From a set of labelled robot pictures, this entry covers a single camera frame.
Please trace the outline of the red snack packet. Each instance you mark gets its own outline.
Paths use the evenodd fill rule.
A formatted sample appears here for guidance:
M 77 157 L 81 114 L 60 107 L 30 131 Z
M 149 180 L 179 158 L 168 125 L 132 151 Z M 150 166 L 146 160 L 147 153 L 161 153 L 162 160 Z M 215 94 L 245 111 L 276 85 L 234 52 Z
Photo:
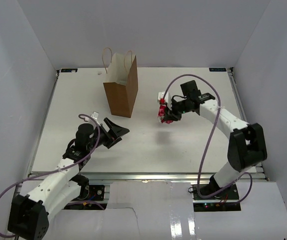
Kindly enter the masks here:
M 167 105 L 160 104 L 157 114 L 158 121 L 162 124 L 171 124 L 174 120 L 170 113 L 171 111 Z

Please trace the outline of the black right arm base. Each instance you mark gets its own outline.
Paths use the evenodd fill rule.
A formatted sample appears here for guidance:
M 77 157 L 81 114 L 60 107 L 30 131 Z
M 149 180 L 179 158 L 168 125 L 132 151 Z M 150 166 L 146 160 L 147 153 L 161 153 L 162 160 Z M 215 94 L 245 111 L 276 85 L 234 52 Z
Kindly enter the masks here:
M 197 193 L 197 185 L 193 184 L 188 188 L 188 192 L 192 194 L 193 210 L 195 213 L 209 212 L 239 212 L 242 210 L 237 186 L 233 184 L 225 189 L 217 196 L 210 198 L 201 198 Z

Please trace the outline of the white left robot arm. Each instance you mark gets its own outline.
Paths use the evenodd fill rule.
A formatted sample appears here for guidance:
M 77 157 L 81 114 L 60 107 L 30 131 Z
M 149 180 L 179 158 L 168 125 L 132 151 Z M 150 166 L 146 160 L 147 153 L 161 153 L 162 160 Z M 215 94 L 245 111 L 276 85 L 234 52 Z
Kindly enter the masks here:
M 11 203 L 7 229 L 25 240 L 41 240 L 49 223 L 71 201 L 80 203 L 89 196 L 89 179 L 80 174 L 94 150 L 100 146 L 110 149 L 130 131 L 107 117 L 108 129 L 93 117 L 80 114 L 85 123 L 78 126 L 75 137 L 68 143 L 65 153 L 53 173 L 26 195 L 17 195 Z

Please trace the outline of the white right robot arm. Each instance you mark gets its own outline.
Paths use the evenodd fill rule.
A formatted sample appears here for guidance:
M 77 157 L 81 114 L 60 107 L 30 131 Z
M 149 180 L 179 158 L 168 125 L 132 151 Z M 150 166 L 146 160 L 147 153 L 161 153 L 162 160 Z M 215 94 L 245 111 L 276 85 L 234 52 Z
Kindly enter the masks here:
M 182 95 L 177 101 L 167 91 L 159 92 L 158 119 L 170 124 L 180 121 L 183 114 L 196 113 L 213 124 L 206 142 L 204 153 L 208 152 L 215 129 L 228 139 L 227 162 L 210 177 L 203 187 L 192 187 L 192 192 L 202 199 L 222 199 L 236 181 L 248 169 L 265 161 L 268 157 L 263 128 L 260 124 L 250 124 L 236 117 L 222 107 L 218 94 L 202 93 L 195 80 L 181 84 Z

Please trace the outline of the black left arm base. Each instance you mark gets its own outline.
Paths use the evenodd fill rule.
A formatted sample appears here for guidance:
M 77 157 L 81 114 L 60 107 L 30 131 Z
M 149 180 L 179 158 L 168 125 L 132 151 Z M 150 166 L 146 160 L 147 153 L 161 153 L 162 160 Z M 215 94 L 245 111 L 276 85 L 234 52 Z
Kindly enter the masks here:
M 103 201 L 105 197 L 104 185 L 87 185 L 81 189 L 78 201 Z

